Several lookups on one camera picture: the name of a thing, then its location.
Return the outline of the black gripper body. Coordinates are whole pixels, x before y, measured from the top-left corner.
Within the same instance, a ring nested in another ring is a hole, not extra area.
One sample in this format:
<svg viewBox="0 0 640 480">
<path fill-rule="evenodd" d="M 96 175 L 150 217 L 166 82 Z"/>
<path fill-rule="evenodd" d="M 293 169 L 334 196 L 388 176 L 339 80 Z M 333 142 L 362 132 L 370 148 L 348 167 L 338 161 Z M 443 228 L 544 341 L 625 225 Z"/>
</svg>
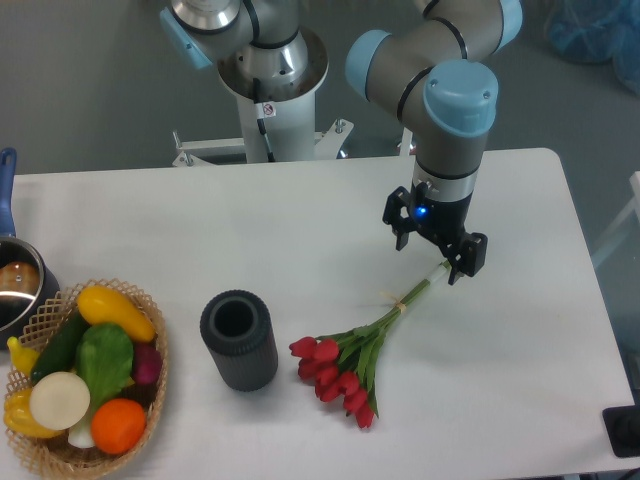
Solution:
<svg viewBox="0 0 640 480">
<path fill-rule="evenodd" d="M 413 185 L 408 207 L 410 232 L 442 248 L 458 246 L 466 234 L 464 223 L 471 198 L 469 194 L 453 202 L 439 201 L 427 196 L 424 182 Z"/>
</svg>

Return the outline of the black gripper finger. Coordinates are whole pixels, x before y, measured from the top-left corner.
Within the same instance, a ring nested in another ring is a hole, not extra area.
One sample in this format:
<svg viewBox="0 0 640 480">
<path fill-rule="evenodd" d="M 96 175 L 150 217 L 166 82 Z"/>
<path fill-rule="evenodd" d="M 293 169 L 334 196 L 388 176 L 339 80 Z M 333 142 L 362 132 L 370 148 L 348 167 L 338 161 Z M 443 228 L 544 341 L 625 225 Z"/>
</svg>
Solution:
<svg viewBox="0 0 640 480">
<path fill-rule="evenodd" d="M 447 250 L 451 266 L 448 284 L 454 285 L 463 276 L 474 277 L 485 264 L 487 247 L 485 234 L 464 232 Z"/>
<path fill-rule="evenodd" d="M 387 197 L 382 216 L 382 221 L 391 227 L 396 238 L 395 249 L 397 251 L 407 245 L 409 235 L 417 230 L 417 223 L 410 213 L 410 193 L 400 186 Z"/>
</svg>

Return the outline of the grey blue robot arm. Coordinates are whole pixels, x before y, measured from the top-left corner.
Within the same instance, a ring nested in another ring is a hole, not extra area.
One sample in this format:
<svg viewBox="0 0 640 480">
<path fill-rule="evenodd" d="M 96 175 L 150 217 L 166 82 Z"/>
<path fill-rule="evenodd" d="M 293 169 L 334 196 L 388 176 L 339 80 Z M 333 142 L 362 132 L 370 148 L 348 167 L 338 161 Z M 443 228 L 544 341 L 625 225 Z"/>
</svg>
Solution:
<svg viewBox="0 0 640 480">
<path fill-rule="evenodd" d="M 517 1 L 422 1 L 407 35 L 382 30 L 351 46 L 345 76 L 366 101 L 393 115 L 416 142 L 409 188 L 386 201 L 383 221 L 403 248 L 411 233 L 438 247 L 451 280 L 484 265 L 487 237 L 464 223 L 499 85 L 484 59 L 518 34 Z M 215 66 L 235 96 L 251 163 L 310 160 L 315 94 L 326 78 L 324 44 L 295 1 L 171 1 L 160 22 L 198 69 Z"/>
</svg>

